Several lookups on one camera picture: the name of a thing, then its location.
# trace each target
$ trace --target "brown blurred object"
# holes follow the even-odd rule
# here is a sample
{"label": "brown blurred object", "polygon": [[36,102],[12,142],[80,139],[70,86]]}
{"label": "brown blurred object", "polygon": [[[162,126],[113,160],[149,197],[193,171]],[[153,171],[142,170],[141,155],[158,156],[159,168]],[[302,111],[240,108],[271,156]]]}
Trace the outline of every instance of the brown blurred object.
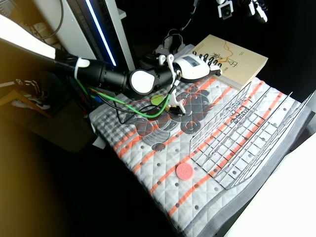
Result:
{"label": "brown blurred object", "polygon": [[65,237],[67,212],[27,132],[0,120],[0,236]]}
{"label": "brown blurred object", "polygon": [[31,108],[33,108],[34,110],[36,110],[37,112],[41,113],[42,115],[44,115],[45,117],[51,119],[51,115],[48,114],[47,112],[45,112],[44,110],[42,110],[41,108],[39,108],[36,104],[34,104],[33,102],[31,102],[29,99],[27,99],[23,93],[21,91],[19,91],[18,89],[12,89],[8,94],[6,94],[5,96],[3,96],[2,98],[0,98],[0,106],[4,105],[6,103],[11,102],[12,100],[20,100],[23,103],[27,104],[28,106],[30,106]]}

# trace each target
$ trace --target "pink round coaster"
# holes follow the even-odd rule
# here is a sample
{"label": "pink round coaster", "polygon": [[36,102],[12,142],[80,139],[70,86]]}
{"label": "pink round coaster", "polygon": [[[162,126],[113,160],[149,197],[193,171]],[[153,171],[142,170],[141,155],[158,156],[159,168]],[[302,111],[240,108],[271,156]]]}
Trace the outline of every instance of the pink round coaster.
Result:
{"label": "pink round coaster", "polygon": [[176,174],[179,179],[188,180],[193,176],[193,169],[188,163],[179,164],[176,168]]}

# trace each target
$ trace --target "gray fabric border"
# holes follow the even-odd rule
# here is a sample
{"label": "gray fabric border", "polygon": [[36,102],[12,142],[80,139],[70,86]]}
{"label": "gray fabric border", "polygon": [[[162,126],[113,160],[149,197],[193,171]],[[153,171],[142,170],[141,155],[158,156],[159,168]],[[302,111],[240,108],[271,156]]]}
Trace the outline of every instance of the gray fabric border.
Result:
{"label": "gray fabric border", "polygon": [[282,161],[285,154],[295,142],[297,135],[303,127],[311,109],[304,107],[291,130],[284,138],[282,144],[276,149],[273,155],[261,169],[261,171],[254,177],[254,179],[245,187],[245,189],[238,194],[231,202],[223,207],[216,215],[208,222],[204,229],[200,232],[198,237],[213,237],[221,229],[221,227],[238,212],[264,185],[268,177],[273,173],[278,164]]}

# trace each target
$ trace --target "green round object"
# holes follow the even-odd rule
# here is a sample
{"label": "green round object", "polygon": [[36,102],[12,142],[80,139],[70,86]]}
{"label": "green round object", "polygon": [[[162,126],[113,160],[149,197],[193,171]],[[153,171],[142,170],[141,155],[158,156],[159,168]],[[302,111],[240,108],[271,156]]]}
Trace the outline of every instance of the green round object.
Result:
{"label": "green round object", "polygon": [[150,102],[152,105],[159,105],[162,101],[164,100],[164,97],[162,95],[154,95],[151,99]]}

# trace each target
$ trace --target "orange stripe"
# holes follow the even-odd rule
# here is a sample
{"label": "orange stripe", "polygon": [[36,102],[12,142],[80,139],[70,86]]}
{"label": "orange stripe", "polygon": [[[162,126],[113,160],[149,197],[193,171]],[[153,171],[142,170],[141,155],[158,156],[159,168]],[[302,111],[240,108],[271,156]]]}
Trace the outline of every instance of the orange stripe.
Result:
{"label": "orange stripe", "polygon": [[[259,90],[260,86],[263,84],[263,81],[261,81],[252,91],[252,93],[250,94],[249,98],[251,98],[252,96],[254,96],[255,93],[257,93],[257,91]],[[248,100],[244,101],[242,103],[242,105],[247,105],[247,103],[249,102],[249,98]],[[207,145],[208,142],[210,142],[214,136],[216,136],[224,127],[225,127],[225,123],[222,124],[214,133],[211,134],[211,136],[205,141],[203,142],[203,144],[201,144],[195,151],[198,151],[199,149],[202,149],[203,147],[205,147]],[[182,159],[179,163],[177,163],[175,166],[171,167],[160,179],[160,183],[162,183],[175,169],[176,167],[181,164],[184,163],[186,161],[188,161],[191,158],[191,155],[193,155],[194,152],[192,152],[191,154],[189,154],[188,156],[186,156],[184,159]],[[159,184],[155,183],[154,186],[152,187],[152,189],[150,189],[149,193],[152,194],[156,188],[159,186]]]}
{"label": "orange stripe", "polygon": [[[189,89],[186,90],[187,93],[189,93],[191,91],[191,89],[194,87],[194,86],[198,86],[199,84],[201,84],[202,81],[198,81],[196,83],[194,83],[194,85],[190,86]],[[124,136],[119,142],[117,142],[115,145],[114,145],[114,150],[116,151],[124,142],[126,142],[130,137],[132,137],[134,134],[137,133],[137,129],[134,129],[133,131],[131,131],[129,134],[127,134],[126,136]]]}
{"label": "orange stripe", "polygon": [[[209,80],[207,80],[202,86],[201,88],[199,88],[199,90],[204,90],[207,89],[210,85],[212,85],[215,82],[215,78],[211,78]],[[158,126],[154,126],[152,132],[154,132],[155,130],[158,129]],[[126,152],[128,152],[137,142],[141,141],[141,136],[138,135],[137,137],[135,137],[132,141],[130,141],[125,147],[122,148],[122,150],[120,151],[118,157],[123,157],[123,155],[125,155]]]}
{"label": "orange stripe", "polygon": [[[226,90],[216,99],[216,102],[212,103],[212,106],[216,105],[232,88],[228,87],[226,88]],[[164,142],[164,145],[167,146],[170,143],[172,143],[174,140],[176,140],[179,136],[181,136],[184,133],[184,131],[179,131],[175,136],[171,137],[169,140],[167,140],[166,142]],[[154,152],[150,152],[149,154],[147,154],[141,161],[141,163],[139,163],[138,165],[136,165],[133,169],[133,172],[135,173],[144,163],[146,163],[157,151]]]}
{"label": "orange stripe", "polygon": [[[275,98],[275,100],[273,101],[273,103],[270,105],[269,109],[272,108],[276,105],[276,103],[279,101],[279,98],[281,97],[282,93],[280,92],[278,94],[278,96]],[[265,119],[268,117],[269,113],[271,112],[271,110],[267,110],[264,114],[264,116],[260,119],[259,123],[263,123],[265,121]],[[250,138],[251,135],[259,128],[259,126],[254,126],[251,131],[247,134],[247,138]],[[234,148],[233,152],[236,153],[241,147],[242,145],[246,142],[246,139],[244,139],[244,141],[242,142],[241,145],[238,145],[236,148]],[[220,167],[224,167],[225,164],[227,164],[227,162],[233,157],[233,155],[229,154],[225,160],[223,160],[219,166]],[[211,173],[207,174],[206,176],[204,176],[200,181],[198,181],[196,184],[194,184],[178,201],[178,204],[181,205],[182,203],[184,203],[184,201],[194,192],[195,189],[197,189],[200,185],[202,185],[206,180],[208,180],[212,175],[214,175],[215,172],[211,171]],[[172,214],[176,211],[177,207],[176,205],[174,205],[172,207],[172,209],[169,211],[169,216],[171,217]]]}

